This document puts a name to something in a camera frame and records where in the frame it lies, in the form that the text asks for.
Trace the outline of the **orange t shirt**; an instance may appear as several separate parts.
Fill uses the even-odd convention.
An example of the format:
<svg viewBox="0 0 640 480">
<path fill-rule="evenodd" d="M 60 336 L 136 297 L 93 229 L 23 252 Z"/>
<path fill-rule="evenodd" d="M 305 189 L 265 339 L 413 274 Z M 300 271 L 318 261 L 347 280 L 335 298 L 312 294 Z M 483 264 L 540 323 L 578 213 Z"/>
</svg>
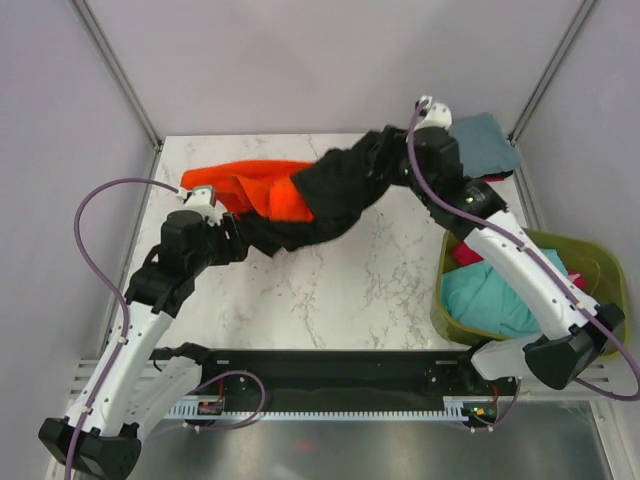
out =
<svg viewBox="0 0 640 480">
<path fill-rule="evenodd" d="M 235 215 L 256 213 L 274 222 L 311 223 L 314 215 L 293 175 L 311 162 L 252 159 L 187 170 L 180 186 L 184 190 L 211 186 L 216 198 Z"/>
</svg>

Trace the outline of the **black t shirt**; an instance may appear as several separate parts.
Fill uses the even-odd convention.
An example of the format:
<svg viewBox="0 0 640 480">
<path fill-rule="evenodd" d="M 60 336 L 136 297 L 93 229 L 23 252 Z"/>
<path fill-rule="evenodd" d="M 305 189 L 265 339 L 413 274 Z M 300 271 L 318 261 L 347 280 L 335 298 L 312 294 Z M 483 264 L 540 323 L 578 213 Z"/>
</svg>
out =
<svg viewBox="0 0 640 480">
<path fill-rule="evenodd" d="M 311 166 L 291 176 L 312 219 L 269 219 L 258 213 L 239 216 L 243 238 L 272 257 L 334 240 L 350 230 L 363 211 L 392 185 L 405 186 L 406 132 L 393 126 L 371 130 L 348 149 L 330 149 Z"/>
</svg>

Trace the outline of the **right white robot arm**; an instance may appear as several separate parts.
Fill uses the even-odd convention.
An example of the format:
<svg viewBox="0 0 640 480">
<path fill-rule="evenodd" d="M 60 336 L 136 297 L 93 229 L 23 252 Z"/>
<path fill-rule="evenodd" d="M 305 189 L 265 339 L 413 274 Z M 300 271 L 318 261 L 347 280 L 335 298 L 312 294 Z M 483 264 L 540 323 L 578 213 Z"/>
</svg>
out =
<svg viewBox="0 0 640 480">
<path fill-rule="evenodd" d="M 463 175 L 457 141 L 444 127 L 410 128 L 399 139 L 404 152 L 400 183 L 410 188 L 437 225 L 466 242 L 524 301 L 541 330 L 524 338 L 487 340 L 458 368 L 467 392 L 483 392 L 494 380 L 534 378 L 554 390 L 577 383 L 616 398 L 583 378 L 606 344 L 622 344 L 624 321 L 614 303 L 601 304 L 575 287 L 531 240 L 502 197 L 485 181 Z"/>
</svg>

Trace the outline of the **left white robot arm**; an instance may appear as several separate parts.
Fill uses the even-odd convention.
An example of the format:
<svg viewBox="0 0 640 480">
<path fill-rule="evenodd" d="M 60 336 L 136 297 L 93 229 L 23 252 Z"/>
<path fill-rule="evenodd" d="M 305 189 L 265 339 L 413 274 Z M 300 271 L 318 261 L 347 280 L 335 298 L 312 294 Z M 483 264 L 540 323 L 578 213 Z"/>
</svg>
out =
<svg viewBox="0 0 640 480">
<path fill-rule="evenodd" d="M 87 385 L 61 418 L 44 420 L 38 438 L 65 472 L 125 479 L 142 444 L 189 391 L 208 393 L 219 369 L 204 359 L 176 358 L 155 380 L 138 385 L 156 345 L 208 267 L 246 259 L 248 244 L 234 216 L 213 221 L 193 210 L 170 213 L 161 237 L 130 278 L 117 324 Z"/>
</svg>

